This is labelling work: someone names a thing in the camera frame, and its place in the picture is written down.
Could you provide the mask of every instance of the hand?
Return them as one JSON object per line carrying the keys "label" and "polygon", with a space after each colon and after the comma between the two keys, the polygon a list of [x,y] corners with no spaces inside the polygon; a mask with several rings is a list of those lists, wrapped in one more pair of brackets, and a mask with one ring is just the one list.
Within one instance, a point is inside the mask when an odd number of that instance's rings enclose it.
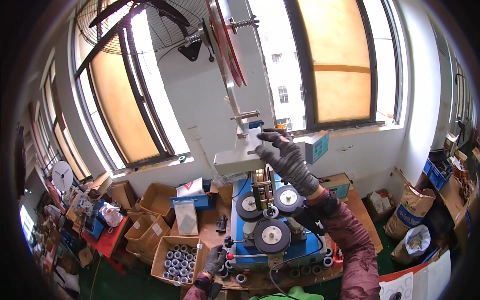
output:
{"label": "hand", "polygon": [[268,128],[257,137],[261,140],[273,142],[273,147],[280,149],[280,156],[267,147],[260,145],[256,152],[283,180],[288,181],[304,197],[318,193],[318,179],[308,171],[301,156],[300,147],[284,129]]}
{"label": "hand", "polygon": [[212,278],[215,277],[215,274],[227,260],[226,255],[227,251],[223,249],[222,245],[213,247],[207,254],[204,270],[202,272],[207,272]]}

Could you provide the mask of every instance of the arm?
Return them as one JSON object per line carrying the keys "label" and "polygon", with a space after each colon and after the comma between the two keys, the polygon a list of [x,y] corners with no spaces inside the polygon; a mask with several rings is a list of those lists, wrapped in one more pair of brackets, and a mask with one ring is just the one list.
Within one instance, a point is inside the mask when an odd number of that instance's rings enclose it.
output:
{"label": "arm", "polygon": [[379,299],[378,266],[373,243],[345,203],[321,186],[319,195],[307,197],[306,206],[321,211],[321,222],[344,255],[340,299]]}
{"label": "arm", "polygon": [[340,298],[379,299],[380,286],[375,249],[362,224],[345,203],[330,196],[304,163],[300,148],[281,129],[264,129],[258,138],[273,143],[280,155],[261,145],[257,154],[298,193],[306,197],[305,205],[315,209],[330,237],[344,254]]}
{"label": "arm", "polygon": [[[215,274],[220,270],[220,268],[223,266],[225,263],[225,260],[227,255],[227,251],[223,249],[222,245],[217,245],[213,247],[210,252],[207,255],[207,258],[205,259],[205,266],[203,271],[197,276],[197,280],[205,280],[210,283],[210,288],[211,285],[213,284],[213,278],[215,277]],[[183,298],[184,300],[207,300],[208,297],[208,292],[196,287],[195,285],[192,286],[185,297]]]}

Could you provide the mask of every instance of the maroon patterned sleeve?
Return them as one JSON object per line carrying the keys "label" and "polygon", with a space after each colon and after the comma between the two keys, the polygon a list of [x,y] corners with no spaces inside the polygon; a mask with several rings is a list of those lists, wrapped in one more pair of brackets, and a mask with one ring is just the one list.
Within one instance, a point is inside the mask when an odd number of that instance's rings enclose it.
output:
{"label": "maroon patterned sleeve", "polygon": [[[208,276],[205,274],[198,274],[197,279],[208,279]],[[192,286],[183,300],[207,300],[207,294],[204,290],[197,288],[196,286]]]}
{"label": "maroon patterned sleeve", "polygon": [[380,299],[375,247],[357,217],[326,190],[305,205],[321,211],[322,225],[344,255],[340,299]]}

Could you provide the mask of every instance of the electrical outlet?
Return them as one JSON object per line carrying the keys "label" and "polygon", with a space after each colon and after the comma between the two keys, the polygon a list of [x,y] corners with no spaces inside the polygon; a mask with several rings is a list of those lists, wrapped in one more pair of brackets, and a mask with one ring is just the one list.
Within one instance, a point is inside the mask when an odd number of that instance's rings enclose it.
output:
{"label": "electrical outlet", "polygon": [[198,126],[188,128],[187,132],[190,135],[190,139],[192,141],[200,140],[202,138],[202,135],[200,134],[200,130],[198,129]]}

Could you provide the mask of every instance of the fan guard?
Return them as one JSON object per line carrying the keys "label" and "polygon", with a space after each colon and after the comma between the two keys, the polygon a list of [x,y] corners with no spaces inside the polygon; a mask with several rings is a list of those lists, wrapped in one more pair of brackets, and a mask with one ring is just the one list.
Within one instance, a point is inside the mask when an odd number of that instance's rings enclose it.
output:
{"label": "fan guard", "polygon": [[[179,26],[173,20],[177,20],[165,10],[158,9],[149,1],[143,2],[130,1],[122,8],[112,13],[108,18],[101,21],[101,25],[90,28],[91,22],[97,17],[98,13],[102,12],[107,6],[116,1],[122,0],[88,0],[82,7],[77,10],[76,24],[80,29],[85,41],[92,46],[96,46],[101,37],[104,36],[111,28],[115,26],[119,20],[129,13],[132,6],[138,6],[137,11],[146,10],[148,27],[152,39],[153,48],[142,49],[137,51],[137,54],[146,53],[150,51],[157,51],[171,46],[180,46],[181,42],[185,40],[186,36],[195,33],[198,28],[197,25],[202,21],[202,17],[208,17],[208,9],[205,1],[201,0],[156,0],[153,3],[160,1],[166,2],[178,12],[180,12],[185,19],[190,23],[190,26]],[[131,54],[122,51],[118,38],[110,39],[101,49],[107,53],[113,54]]]}

